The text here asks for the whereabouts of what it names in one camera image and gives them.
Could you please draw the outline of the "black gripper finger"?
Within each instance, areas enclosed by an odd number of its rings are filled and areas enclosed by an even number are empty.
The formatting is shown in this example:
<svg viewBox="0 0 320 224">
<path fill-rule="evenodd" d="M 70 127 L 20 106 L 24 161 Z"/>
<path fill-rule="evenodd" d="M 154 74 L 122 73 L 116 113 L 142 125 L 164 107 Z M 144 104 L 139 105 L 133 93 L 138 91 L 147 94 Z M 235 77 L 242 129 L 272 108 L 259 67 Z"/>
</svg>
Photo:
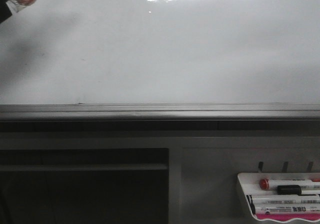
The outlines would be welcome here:
<svg viewBox="0 0 320 224">
<path fill-rule="evenodd" d="M 13 15 L 7 4 L 7 1 L 8 0 L 0 0 L 0 24 L 2 24 Z"/>
</svg>

